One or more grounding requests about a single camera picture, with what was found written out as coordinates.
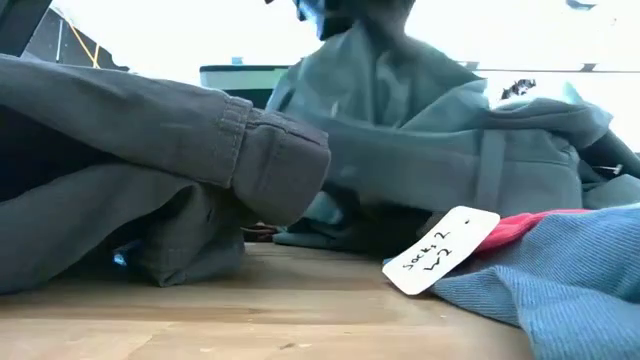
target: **paper tag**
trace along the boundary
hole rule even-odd
[[[417,295],[468,258],[499,222],[496,213],[455,207],[382,272],[405,294]]]

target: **white tag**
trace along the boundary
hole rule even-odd
[[[468,258],[499,222],[496,213],[455,207],[382,272],[405,294],[417,295]]]

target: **red fabric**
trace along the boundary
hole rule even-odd
[[[498,226],[487,236],[487,238],[478,246],[475,250],[484,251],[493,249],[498,246],[503,246],[512,241],[516,241],[525,233],[529,232],[547,215],[552,214],[581,214],[588,212],[584,209],[572,209],[572,210],[551,210],[537,214],[523,213],[515,216],[510,216],[500,220]]]

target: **pile of clothes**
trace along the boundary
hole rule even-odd
[[[464,205],[503,220],[430,292],[520,326],[538,359],[640,356],[640,159],[612,115],[567,83],[495,103],[489,80],[402,46],[355,24],[266,110],[0,57],[0,292],[96,251],[160,286],[209,279],[270,226],[279,244],[388,258]]]

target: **wooden surface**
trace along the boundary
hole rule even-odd
[[[248,247],[222,282],[58,280],[0,298],[0,359],[530,359],[521,330],[409,299],[380,264]]]

